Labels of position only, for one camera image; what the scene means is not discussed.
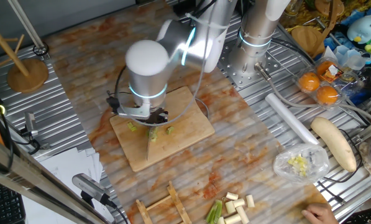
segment orange fruit in plastic container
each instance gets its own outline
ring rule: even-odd
[[[321,105],[332,105],[339,97],[338,92],[331,86],[322,86],[316,92],[316,98]]]
[[[310,92],[318,89],[321,82],[315,73],[307,72],[301,76],[301,78],[298,80],[298,84],[300,85],[302,91]]]
[[[318,75],[323,75],[329,69],[331,65],[337,66],[334,62],[331,62],[331,61],[325,61],[325,62],[322,62],[320,65],[318,65],[316,67],[316,71]]]

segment orange-stained table surface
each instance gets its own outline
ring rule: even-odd
[[[204,223],[214,200],[227,191],[242,198],[254,196],[256,207],[245,209],[251,223],[305,222],[301,210],[325,199],[313,185],[292,186],[275,175],[272,162],[282,146],[219,69],[204,75],[197,96],[207,104],[216,133],[140,172],[131,170],[109,123],[113,115],[105,102],[106,90],[114,90],[128,47],[137,40],[155,39],[163,22],[175,18],[168,5],[157,1],[89,21],[45,40],[57,76],[100,153],[129,220],[143,223],[135,200],[148,206],[166,197],[171,180],[193,223]],[[188,86],[194,92],[198,78],[199,71],[178,67],[168,90]],[[180,222],[169,200],[149,212],[154,223]]]

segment chopped food in plastic bag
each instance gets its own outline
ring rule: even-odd
[[[294,184],[311,184],[329,172],[329,158],[321,146],[298,144],[277,155],[273,170]]]
[[[306,177],[306,171],[308,170],[308,161],[304,157],[302,157],[301,155],[292,157],[287,161],[287,163],[293,166],[293,171],[295,171],[296,174],[299,174],[302,177]]]

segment white vegetable chunk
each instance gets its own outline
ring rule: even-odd
[[[249,218],[247,218],[247,215],[245,213],[245,210],[243,209],[242,206],[236,208],[237,213],[240,215],[240,219],[242,220],[243,224],[248,224]]]
[[[352,152],[348,141],[340,130],[332,122],[326,118],[316,117],[311,123],[311,128],[323,139],[342,168],[348,172],[357,169],[354,152]]]
[[[228,198],[229,200],[236,200],[238,199],[239,196],[237,194],[227,192],[227,196],[225,197]]]
[[[227,208],[228,214],[232,214],[232,213],[236,212],[235,205],[234,205],[233,201],[225,203],[225,207]]]
[[[255,207],[254,200],[253,200],[253,196],[252,195],[246,196],[246,201],[247,201],[247,206],[249,208],[254,208]]]
[[[225,221],[225,224],[233,224],[233,223],[242,221],[242,219],[239,214],[236,214],[231,217],[225,218],[224,221]]]
[[[218,219],[217,224],[225,224],[225,222],[224,222],[224,217],[220,217],[220,218]]]
[[[243,206],[243,205],[245,205],[245,200],[243,198],[240,198],[240,199],[234,201],[235,208],[237,208],[239,206]]]

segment human hand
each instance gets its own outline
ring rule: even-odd
[[[331,206],[326,203],[313,203],[301,213],[312,224],[339,224],[334,217]]]

